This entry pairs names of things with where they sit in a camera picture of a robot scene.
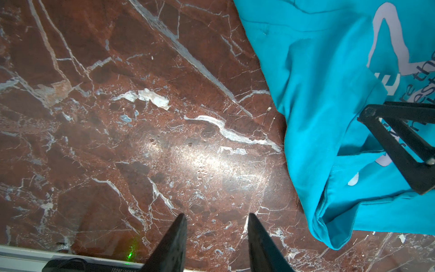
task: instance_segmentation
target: red marble surface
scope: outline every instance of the red marble surface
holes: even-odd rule
[[[297,271],[434,271],[433,236],[312,237],[231,1],[0,10],[0,243],[144,262],[183,212],[187,268],[249,271],[256,212]]]

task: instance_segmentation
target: teal fabric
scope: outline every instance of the teal fabric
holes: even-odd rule
[[[353,229],[435,235],[435,191],[413,192],[356,120],[368,104],[435,103],[435,1],[234,2],[285,116],[288,171],[313,236],[340,249]],[[435,145],[433,125],[409,125]]]

